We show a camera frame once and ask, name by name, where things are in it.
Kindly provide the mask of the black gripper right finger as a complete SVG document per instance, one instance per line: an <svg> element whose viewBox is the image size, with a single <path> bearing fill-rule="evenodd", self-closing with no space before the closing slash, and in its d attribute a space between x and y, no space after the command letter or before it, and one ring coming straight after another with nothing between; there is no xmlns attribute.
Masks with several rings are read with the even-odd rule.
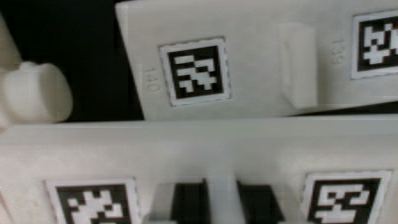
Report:
<svg viewBox="0 0 398 224"><path fill-rule="evenodd" d="M244 224L278 224L284 214L276 203L273 189L266 184L236 182Z"/></svg>

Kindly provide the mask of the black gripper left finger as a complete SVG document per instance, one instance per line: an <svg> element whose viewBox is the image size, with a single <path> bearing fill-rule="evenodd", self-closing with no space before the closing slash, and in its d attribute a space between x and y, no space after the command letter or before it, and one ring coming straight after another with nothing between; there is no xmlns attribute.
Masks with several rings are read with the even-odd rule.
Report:
<svg viewBox="0 0 398 224"><path fill-rule="evenodd" d="M175 222L207 221L205 181L177 183L172 196L170 220Z"/></svg>

